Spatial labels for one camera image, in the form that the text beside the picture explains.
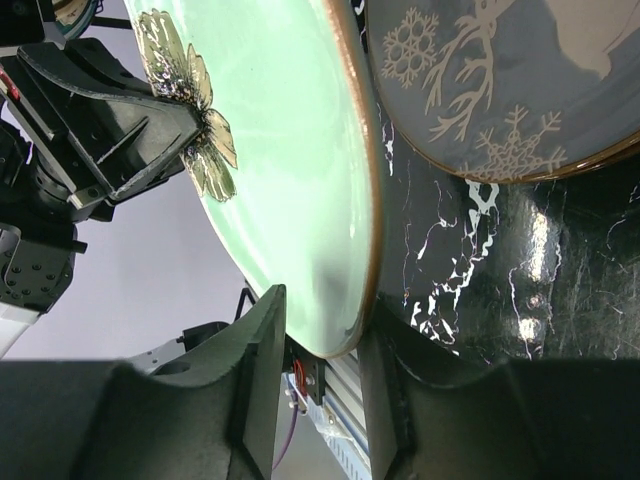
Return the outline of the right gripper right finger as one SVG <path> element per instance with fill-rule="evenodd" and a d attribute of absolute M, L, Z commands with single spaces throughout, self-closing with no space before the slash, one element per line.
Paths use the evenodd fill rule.
<path fill-rule="evenodd" d="M 358 348 L 376 479 L 635 479 L 635 360 L 462 360 L 377 302 Z"/>

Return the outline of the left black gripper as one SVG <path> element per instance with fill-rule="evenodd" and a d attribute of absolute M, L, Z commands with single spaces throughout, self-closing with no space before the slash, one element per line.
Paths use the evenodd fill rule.
<path fill-rule="evenodd" d="M 2 57 L 1 95 L 33 142 L 37 196 L 75 221 L 181 172 L 202 130 L 193 107 L 154 96 L 95 38 Z"/>

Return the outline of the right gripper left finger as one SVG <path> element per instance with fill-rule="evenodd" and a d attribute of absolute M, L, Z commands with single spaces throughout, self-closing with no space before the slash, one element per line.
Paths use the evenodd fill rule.
<path fill-rule="evenodd" d="M 286 289 L 152 373 L 125 361 L 5 361 L 5 479 L 267 479 Z"/>

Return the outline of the mint green flower plate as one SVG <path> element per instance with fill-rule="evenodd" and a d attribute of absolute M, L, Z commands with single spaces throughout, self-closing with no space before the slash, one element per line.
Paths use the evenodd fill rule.
<path fill-rule="evenodd" d="M 383 237 L 384 154 L 347 1 L 130 1 L 172 20 L 229 122 L 235 195 L 204 210 L 257 293 L 287 289 L 287 334 L 321 358 L 359 341 Z"/>

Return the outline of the grey plate deer pattern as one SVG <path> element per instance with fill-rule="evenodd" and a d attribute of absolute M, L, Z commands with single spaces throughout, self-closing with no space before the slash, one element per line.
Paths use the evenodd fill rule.
<path fill-rule="evenodd" d="M 448 173 L 532 182 L 639 150 L 635 1 L 370 1 L 365 20 L 387 114 Z"/>

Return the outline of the black marble pattern mat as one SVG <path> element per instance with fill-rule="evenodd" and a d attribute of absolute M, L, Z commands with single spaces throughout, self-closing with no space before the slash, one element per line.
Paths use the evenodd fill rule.
<path fill-rule="evenodd" d="M 437 167 L 375 84 L 386 244 L 380 299 L 453 354 L 639 354 L 639 150 L 562 178 L 489 183 Z"/>

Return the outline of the aluminium mounting rail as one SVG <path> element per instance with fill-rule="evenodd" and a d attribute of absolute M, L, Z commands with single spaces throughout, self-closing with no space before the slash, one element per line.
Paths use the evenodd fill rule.
<path fill-rule="evenodd" d="M 371 460 L 357 353 L 330 360 L 293 350 L 282 374 L 289 407 L 308 418 L 349 479 L 370 479 Z"/>

